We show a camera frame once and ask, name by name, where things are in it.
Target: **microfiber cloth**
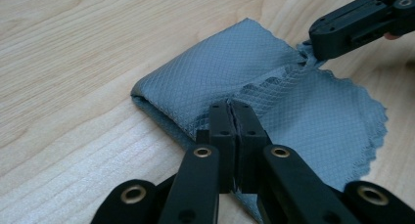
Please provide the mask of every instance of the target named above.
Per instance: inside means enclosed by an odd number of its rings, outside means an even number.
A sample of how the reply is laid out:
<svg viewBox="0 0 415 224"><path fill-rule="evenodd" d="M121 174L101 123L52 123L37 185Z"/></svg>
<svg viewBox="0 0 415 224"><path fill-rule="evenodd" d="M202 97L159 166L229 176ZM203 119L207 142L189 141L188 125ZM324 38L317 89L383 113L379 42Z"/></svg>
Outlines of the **microfiber cloth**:
<svg viewBox="0 0 415 224"><path fill-rule="evenodd" d="M385 108L348 79L319 69L309 42L293 49L245 19L139 80L133 102L185 149L208 129L208 107L253 107L274 144L296 150L326 184L369 172L387 133ZM260 222L255 195L236 194Z"/></svg>

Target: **wrinkled cloth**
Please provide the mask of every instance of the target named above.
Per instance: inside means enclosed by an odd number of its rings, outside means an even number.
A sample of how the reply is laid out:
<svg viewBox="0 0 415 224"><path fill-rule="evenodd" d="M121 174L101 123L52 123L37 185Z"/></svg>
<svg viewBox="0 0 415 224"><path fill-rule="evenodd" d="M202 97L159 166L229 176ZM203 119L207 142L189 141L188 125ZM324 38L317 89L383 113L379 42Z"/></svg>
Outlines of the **wrinkled cloth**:
<svg viewBox="0 0 415 224"><path fill-rule="evenodd" d="M293 49L243 20L139 80L133 102L185 149L208 129L208 107L253 107L274 144L296 150L326 184L342 190L369 172L387 133L385 108L348 79L319 69L309 42ZM236 194L260 222L255 195Z"/></svg>

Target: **screw hole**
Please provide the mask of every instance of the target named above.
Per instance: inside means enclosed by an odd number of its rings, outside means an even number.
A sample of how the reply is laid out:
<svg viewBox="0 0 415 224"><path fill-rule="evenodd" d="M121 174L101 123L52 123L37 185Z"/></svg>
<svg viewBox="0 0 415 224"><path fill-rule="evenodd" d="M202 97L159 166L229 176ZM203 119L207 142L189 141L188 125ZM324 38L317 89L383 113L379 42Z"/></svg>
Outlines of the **screw hole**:
<svg viewBox="0 0 415 224"><path fill-rule="evenodd" d="M197 148L193 151L196 157L208 157L211 155L211 150L207 148Z"/></svg>
<svg viewBox="0 0 415 224"><path fill-rule="evenodd" d="M412 0L400 0L399 2L399 6L403 6L403 7L409 6L411 4L412 4Z"/></svg>
<svg viewBox="0 0 415 224"><path fill-rule="evenodd" d="M273 148L271 153L276 157L289 157L290 152L282 148Z"/></svg>
<svg viewBox="0 0 415 224"><path fill-rule="evenodd" d="M146 189L140 185L128 187L121 193L121 200L126 204L134 204L140 202L146 197Z"/></svg>
<svg viewBox="0 0 415 224"><path fill-rule="evenodd" d="M367 202L370 202L374 205L386 205L389 203L388 197L375 188L360 186L357 189L357 194Z"/></svg>

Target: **textured fabric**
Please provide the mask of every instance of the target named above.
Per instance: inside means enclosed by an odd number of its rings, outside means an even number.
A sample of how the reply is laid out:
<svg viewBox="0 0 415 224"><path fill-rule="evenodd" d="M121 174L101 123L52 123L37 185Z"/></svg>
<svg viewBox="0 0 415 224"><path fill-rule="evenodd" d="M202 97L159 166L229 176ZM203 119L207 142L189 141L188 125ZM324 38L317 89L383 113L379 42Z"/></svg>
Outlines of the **textured fabric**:
<svg viewBox="0 0 415 224"><path fill-rule="evenodd" d="M295 50L244 20L200 42L134 86L134 103L184 148L208 128L209 105L253 107L274 144L295 149L342 190L369 171L383 144L385 109L350 80L337 79L307 42ZM260 221L255 196L236 194Z"/></svg>

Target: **wooden table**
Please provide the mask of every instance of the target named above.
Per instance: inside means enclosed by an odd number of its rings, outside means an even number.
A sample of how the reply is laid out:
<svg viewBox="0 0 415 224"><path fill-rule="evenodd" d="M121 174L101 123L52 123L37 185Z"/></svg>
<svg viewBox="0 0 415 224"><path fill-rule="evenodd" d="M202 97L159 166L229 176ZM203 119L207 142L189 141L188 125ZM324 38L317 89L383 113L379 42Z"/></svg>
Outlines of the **wooden table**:
<svg viewBox="0 0 415 224"><path fill-rule="evenodd" d="M182 149L131 102L134 83L244 18L290 45L352 0L0 0L0 223L88 223L116 185L156 184ZM388 110L364 180L415 207L415 34L329 61ZM229 196L219 223L254 221Z"/></svg>

